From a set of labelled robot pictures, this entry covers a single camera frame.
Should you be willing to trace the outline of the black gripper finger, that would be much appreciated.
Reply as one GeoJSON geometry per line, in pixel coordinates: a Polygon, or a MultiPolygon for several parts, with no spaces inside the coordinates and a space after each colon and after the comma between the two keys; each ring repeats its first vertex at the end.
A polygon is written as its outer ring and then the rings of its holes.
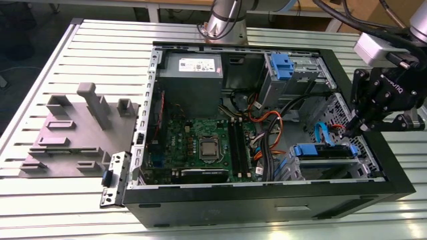
{"type": "Polygon", "coordinates": [[[389,114],[387,106],[376,104],[372,99],[365,100],[357,105],[359,129],[363,132],[369,131],[372,125],[381,122],[389,114]]]}
{"type": "Polygon", "coordinates": [[[364,110],[365,110],[365,97],[364,90],[369,83],[369,72],[365,69],[356,69],[353,71],[352,86],[349,103],[352,106],[351,115],[352,118],[345,124],[345,131],[343,137],[356,137],[360,135],[360,126],[364,121],[364,110]]]}

